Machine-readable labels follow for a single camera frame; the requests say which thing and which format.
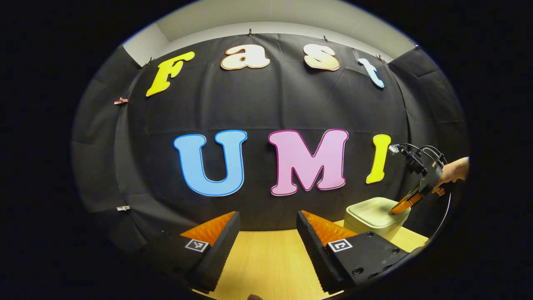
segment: wooden table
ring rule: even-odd
[[[335,223],[343,226],[344,220]],[[426,237],[402,227],[391,242],[411,252],[426,241]],[[319,300],[332,296],[322,291],[296,229],[239,232],[215,291],[206,296],[246,300],[250,294],[263,300]]]

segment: white container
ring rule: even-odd
[[[356,233],[372,231],[391,241],[403,225],[411,207],[397,215],[391,209],[398,204],[394,200],[376,197],[346,208],[344,228]]]

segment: pink letter m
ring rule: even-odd
[[[295,130],[280,130],[271,133],[268,141],[276,147],[278,154],[278,181],[271,189],[275,196],[291,195],[298,191],[293,184],[293,170],[304,190],[309,191],[317,180],[320,171],[322,180],[317,184],[319,190],[332,190],[346,183],[342,177],[344,143],[348,132],[330,129],[324,133],[314,155],[305,144],[302,136]]]

